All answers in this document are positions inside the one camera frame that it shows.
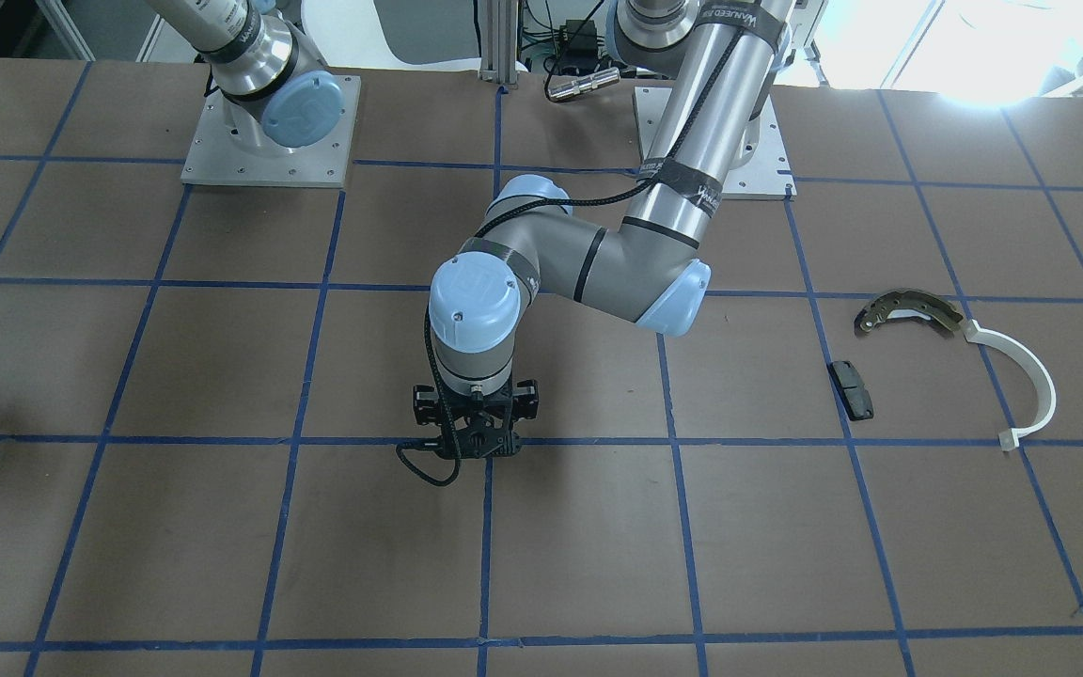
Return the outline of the black brake pad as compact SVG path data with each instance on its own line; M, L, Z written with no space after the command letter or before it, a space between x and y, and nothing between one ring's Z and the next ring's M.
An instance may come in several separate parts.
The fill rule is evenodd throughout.
M848 420L870 420L875 417L875 407L870 396L867 385L856 369L854 364L847 360L831 361L826 365L831 382L840 398Z

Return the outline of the olive brake shoe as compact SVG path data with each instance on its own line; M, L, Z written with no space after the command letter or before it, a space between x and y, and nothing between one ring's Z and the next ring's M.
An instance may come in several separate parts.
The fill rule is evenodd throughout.
M958 333L966 316L945 297L921 289L889 289L872 297L854 316L854 331L869 334L882 324L915 320L947 333Z

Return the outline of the white curved plastic part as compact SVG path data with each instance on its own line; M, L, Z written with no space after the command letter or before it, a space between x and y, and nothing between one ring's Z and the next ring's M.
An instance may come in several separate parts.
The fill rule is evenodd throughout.
M1030 437L1047 427L1053 416L1056 415L1058 394L1051 373L1042 360L1017 338L988 329L974 318L962 320L960 333L963 334L968 343L983 344L1006 355L1025 372L1028 380L1034 386L1036 398L1034 419L1025 427L1010 427L999 433L999 443L1002 450L1020 450L1020 441L1025 437Z

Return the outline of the aluminium frame post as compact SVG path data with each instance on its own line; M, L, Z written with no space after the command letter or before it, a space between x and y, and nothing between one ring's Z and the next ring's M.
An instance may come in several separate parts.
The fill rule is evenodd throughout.
M516 89L521 64L520 1L477 1L481 81Z

